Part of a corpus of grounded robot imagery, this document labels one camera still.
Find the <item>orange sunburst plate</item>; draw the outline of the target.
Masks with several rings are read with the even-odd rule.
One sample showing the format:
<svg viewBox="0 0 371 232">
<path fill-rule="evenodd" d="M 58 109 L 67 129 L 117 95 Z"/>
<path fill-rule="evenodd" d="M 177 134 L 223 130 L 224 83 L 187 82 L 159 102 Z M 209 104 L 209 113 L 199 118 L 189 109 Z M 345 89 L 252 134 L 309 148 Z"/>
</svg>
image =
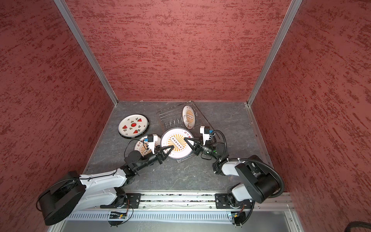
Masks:
<svg viewBox="0 0 371 232">
<path fill-rule="evenodd" d="M 174 146 L 169 154 L 169 158 L 180 160 L 192 154 L 193 150 L 184 140 L 194 138 L 190 131 L 183 128 L 173 128 L 167 130 L 160 141 L 161 147 Z"/>
<path fill-rule="evenodd" d="M 195 126 L 195 113 L 191 106 L 185 105 L 182 110 L 182 119 L 185 127 L 189 130 Z"/>
</svg>

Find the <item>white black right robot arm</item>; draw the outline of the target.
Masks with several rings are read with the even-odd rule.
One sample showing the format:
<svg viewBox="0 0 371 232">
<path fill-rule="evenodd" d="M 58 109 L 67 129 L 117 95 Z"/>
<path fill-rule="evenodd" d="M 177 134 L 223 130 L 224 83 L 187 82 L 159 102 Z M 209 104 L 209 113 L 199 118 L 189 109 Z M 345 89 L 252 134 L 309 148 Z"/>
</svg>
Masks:
<svg viewBox="0 0 371 232">
<path fill-rule="evenodd" d="M 258 156 L 230 158 L 225 142 L 210 144 L 195 138 L 185 138 L 184 141 L 194 155 L 206 155 L 215 159 L 215 174 L 239 177 L 240 184 L 230 188 L 219 200 L 232 208 L 241 207 L 245 201 L 262 203 L 268 198 L 280 196 L 285 190 L 281 176 Z"/>
</svg>

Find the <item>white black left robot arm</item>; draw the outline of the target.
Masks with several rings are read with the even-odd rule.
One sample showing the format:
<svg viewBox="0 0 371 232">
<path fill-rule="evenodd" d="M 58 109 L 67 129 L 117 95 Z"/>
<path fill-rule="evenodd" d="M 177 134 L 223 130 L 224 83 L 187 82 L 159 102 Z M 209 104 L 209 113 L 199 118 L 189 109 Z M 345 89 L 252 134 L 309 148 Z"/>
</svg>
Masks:
<svg viewBox="0 0 371 232">
<path fill-rule="evenodd" d="M 134 181 L 138 172 L 154 163 L 162 164 L 174 146 L 156 146 L 154 153 L 143 157 L 137 150 L 126 158 L 125 164 L 114 171 L 92 175 L 68 172 L 42 192 L 36 203 L 47 226 L 57 224 L 71 213 L 95 206 L 119 207 L 125 203 L 123 187 Z"/>
</svg>

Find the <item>brown lettered rim plate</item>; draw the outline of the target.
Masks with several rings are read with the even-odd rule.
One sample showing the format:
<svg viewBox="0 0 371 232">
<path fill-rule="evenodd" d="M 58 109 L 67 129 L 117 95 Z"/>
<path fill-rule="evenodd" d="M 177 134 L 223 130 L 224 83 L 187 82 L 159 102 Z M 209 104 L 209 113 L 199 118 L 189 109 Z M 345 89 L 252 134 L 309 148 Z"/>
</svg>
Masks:
<svg viewBox="0 0 371 232">
<path fill-rule="evenodd" d="M 139 151 L 142 158 L 145 159 L 148 157 L 149 154 L 152 154 L 151 150 L 146 150 L 145 146 L 144 146 L 144 139 L 147 137 L 147 135 L 143 136 L 142 138 L 140 138 L 136 144 L 135 144 L 135 148 L 134 150 L 136 151 Z M 160 145 L 160 140 L 161 140 L 161 137 L 158 136 L 158 140 L 156 142 L 156 146 L 159 146 Z"/>
</svg>

